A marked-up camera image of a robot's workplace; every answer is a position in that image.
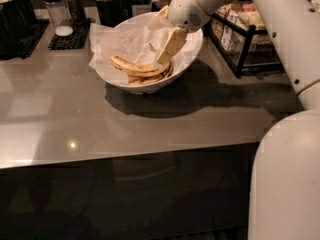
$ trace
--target metallic table surface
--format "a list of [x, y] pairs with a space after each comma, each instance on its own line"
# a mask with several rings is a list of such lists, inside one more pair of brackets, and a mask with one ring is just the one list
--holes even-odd
[[135, 95], [106, 84], [84, 49], [0, 61], [0, 168], [259, 142], [301, 110], [286, 74], [233, 76], [205, 37], [171, 85]]

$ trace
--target salt shaker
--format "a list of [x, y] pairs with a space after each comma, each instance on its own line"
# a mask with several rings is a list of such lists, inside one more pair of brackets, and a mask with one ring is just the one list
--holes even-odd
[[81, 0], [65, 0], [69, 9], [72, 24], [82, 25], [87, 22]]
[[70, 16], [64, 0], [44, 0], [51, 22], [58, 36], [68, 36], [73, 32]]

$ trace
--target white bowl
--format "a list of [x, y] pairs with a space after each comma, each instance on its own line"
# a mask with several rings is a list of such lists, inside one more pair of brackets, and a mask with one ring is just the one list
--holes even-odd
[[[115, 27], [118, 31], [131, 31], [134, 29], [141, 29], [141, 31], [149, 31], [146, 28], [147, 22], [156, 14], [156, 12], [145, 13], [133, 17], [127, 21]], [[162, 34], [158, 31], [148, 33], [153, 35], [153, 44], [160, 43]], [[116, 86], [122, 90], [129, 91], [135, 94], [153, 93], [161, 89], [162, 87], [172, 83], [175, 79], [183, 74], [183, 72], [191, 65], [191, 63], [196, 59], [203, 43], [203, 33], [202, 30], [198, 30], [196, 33], [189, 34], [187, 36], [187, 42], [184, 47], [173, 57], [172, 63], [174, 71], [172, 75], [166, 79], [162, 79], [158, 82], [146, 84], [142, 86], [135, 86], [127, 83], [127, 74], [123, 71], [115, 69], [109, 60], [104, 60], [105, 64], [103, 67], [96, 68], [97, 74], [107, 83]], [[125, 58], [125, 54], [115, 54], [120, 57]]]

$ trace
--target gray countertop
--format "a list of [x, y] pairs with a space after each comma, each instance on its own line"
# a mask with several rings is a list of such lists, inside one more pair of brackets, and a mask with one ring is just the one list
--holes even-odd
[[259, 142], [301, 110], [284, 73], [234, 77], [205, 38], [198, 59], [151, 95], [107, 85], [79, 50], [0, 61], [0, 168]]

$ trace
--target black metal rack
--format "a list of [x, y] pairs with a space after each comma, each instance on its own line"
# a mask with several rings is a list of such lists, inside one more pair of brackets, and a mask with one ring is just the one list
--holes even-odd
[[[223, 48], [221, 45], [221, 40], [211, 29], [211, 23], [213, 20], [222, 23], [223, 27], [227, 26], [245, 38], [240, 52], [228, 52]], [[231, 67], [231, 70], [237, 77], [245, 74], [259, 73], [262, 71], [283, 71], [282, 63], [271, 43], [264, 44], [264, 49], [257, 49], [255, 51], [249, 50], [253, 37], [255, 35], [268, 34], [266, 30], [257, 30], [255, 25], [250, 25], [246, 31], [227, 19], [221, 17], [217, 13], [212, 15], [210, 22], [206, 25], [206, 28], [210, 39], [216, 45], [226, 62]]]

